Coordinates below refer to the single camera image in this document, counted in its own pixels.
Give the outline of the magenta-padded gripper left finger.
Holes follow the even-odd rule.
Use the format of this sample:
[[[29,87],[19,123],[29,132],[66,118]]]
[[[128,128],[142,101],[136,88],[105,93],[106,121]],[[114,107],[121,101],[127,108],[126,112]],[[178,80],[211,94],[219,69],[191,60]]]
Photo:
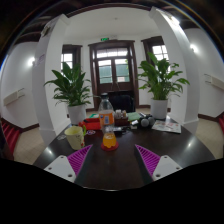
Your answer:
[[[92,145],[88,145],[69,156],[60,155],[45,168],[45,171],[74,183],[91,148]]]

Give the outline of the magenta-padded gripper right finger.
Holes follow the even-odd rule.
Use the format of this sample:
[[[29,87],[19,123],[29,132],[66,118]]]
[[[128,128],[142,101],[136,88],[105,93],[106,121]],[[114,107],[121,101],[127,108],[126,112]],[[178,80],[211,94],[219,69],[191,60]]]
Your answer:
[[[144,182],[154,182],[182,169],[168,155],[159,156],[140,145],[136,147],[136,158]]]

